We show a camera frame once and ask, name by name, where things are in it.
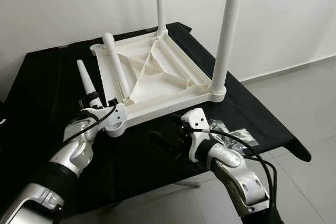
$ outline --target tile floor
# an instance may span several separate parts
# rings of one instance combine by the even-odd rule
[[[247,85],[307,147],[305,163],[285,149],[264,153],[278,171],[278,209],[285,223],[336,223],[336,60]],[[266,185],[260,165],[249,162]],[[241,223],[224,186],[210,172],[187,179],[198,189],[169,185],[62,223]]]

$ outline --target black table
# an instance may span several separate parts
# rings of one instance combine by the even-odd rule
[[[181,23],[169,24],[167,28],[169,36],[211,78],[215,59],[190,35],[191,28]],[[115,39],[155,30],[116,35]],[[105,100],[97,60],[89,50],[97,43],[102,44],[102,39],[26,55],[5,102],[7,121],[0,128],[2,210],[29,175],[53,155],[62,142],[65,126],[79,111],[78,100],[85,96],[85,91],[76,60],[84,61],[101,100]],[[208,118],[222,119],[230,130],[246,128],[259,142],[255,147],[259,153],[283,146],[299,159],[310,161],[309,152],[298,139],[230,73],[225,86],[223,102],[197,106],[204,109]],[[179,137],[169,115],[131,127],[118,138],[99,133],[93,145],[92,163],[82,173],[77,190],[66,204],[67,214],[93,210],[205,172],[186,155],[175,161],[149,137],[151,130],[172,141]]]

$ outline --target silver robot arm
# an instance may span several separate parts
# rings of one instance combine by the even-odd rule
[[[226,187],[243,223],[283,223],[276,208],[269,208],[269,195],[258,176],[247,167],[238,152],[209,138],[209,124],[202,109],[184,114],[182,122],[203,132],[190,132],[189,159],[202,162]]]
[[[62,210],[67,194],[92,160],[92,145],[98,131],[107,123],[114,125],[126,119],[124,105],[113,106],[113,109],[87,108],[80,112],[79,118],[66,127],[59,151],[33,176],[2,216],[0,224],[53,222],[53,216]],[[118,116],[111,110],[117,110]],[[109,113],[106,121],[97,124]]]

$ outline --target cylindrical leg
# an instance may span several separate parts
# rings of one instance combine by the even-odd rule
[[[93,83],[90,79],[89,73],[87,72],[87,70],[85,68],[85,65],[84,65],[82,60],[77,60],[77,67],[78,67],[80,77],[81,77],[83,85],[84,85],[85,93],[90,94],[92,92],[95,92],[96,89],[93,86]],[[103,106],[101,104],[101,101],[100,101],[99,97],[90,101],[89,104],[90,104],[90,107],[93,107],[95,105],[97,105],[97,107],[102,107]]]
[[[112,59],[114,71],[117,75],[118,82],[120,84],[122,93],[124,94],[125,98],[129,98],[131,95],[130,87],[128,86],[124,70],[122,69],[122,66],[119,60],[118,52],[114,45],[114,37],[110,33],[105,33],[103,36],[103,41]]]
[[[226,0],[216,63],[212,76],[212,82],[209,87],[210,92],[213,94],[222,94],[224,92],[226,72],[237,24],[239,1],[240,0]]]
[[[158,11],[158,31],[157,35],[161,35],[166,31],[166,17],[164,12],[163,0],[156,0],[157,11]]]

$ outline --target black cable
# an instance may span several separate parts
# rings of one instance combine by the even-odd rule
[[[217,131],[217,130],[204,130],[204,129],[190,129],[192,132],[205,132],[205,133],[214,133],[214,134],[218,134],[218,135],[222,135],[222,136],[227,136],[233,140],[236,140],[238,143],[244,145],[246,148],[248,148],[254,156],[257,157],[258,161],[261,163],[262,167],[265,170],[266,173],[266,177],[267,177],[267,181],[268,181],[268,188],[269,188],[269,208],[273,209],[274,208],[274,189],[273,189],[273,183],[272,183],[272,178],[271,178],[271,174],[269,173],[269,170],[266,166],[265,161],[263,160],[263,158],[252,148],[252,146],[250,146],[249,144],[245,143],[243,140],[241,140],[240,138],[233,136],[229,133],[226,132],[222,132],[222,131]]]
[[[247,156],[244,156],[245,159],[250,159],[250,160],[254,160],[254,161],[259,161],[257,158],[255,157],[247,157]],[[278,173],[277,173],[277,169],[275,168],[275,166],[264,160],[265,161],[265,164],[270,166],[273,170],[273,194],[274,194],[274,206],[276,207],[277,205],[277,181],[278,181]]]
[[[105,116],[103,116],[101,119],[97,120],[96,122],[92,123],[90,126],[86,127],[84,130],[81,130],[79,132],[77,132],[76,134],[72,135],[71,137],[67,138],[66,140],[63,141],[62,146],[66,145],[67,143],[69,143],[71,140],[73,140],[74,138],[76,138],[77,136],[83,134],[84,132],[87,132],[89,129],[97,126],[98,124],[100,124],[102,121],[104,121],[106,118],[108,118],[116,109],[117,105],[115,104],[113,106],[113,108],[109,111],[109,113],[107,113]]]

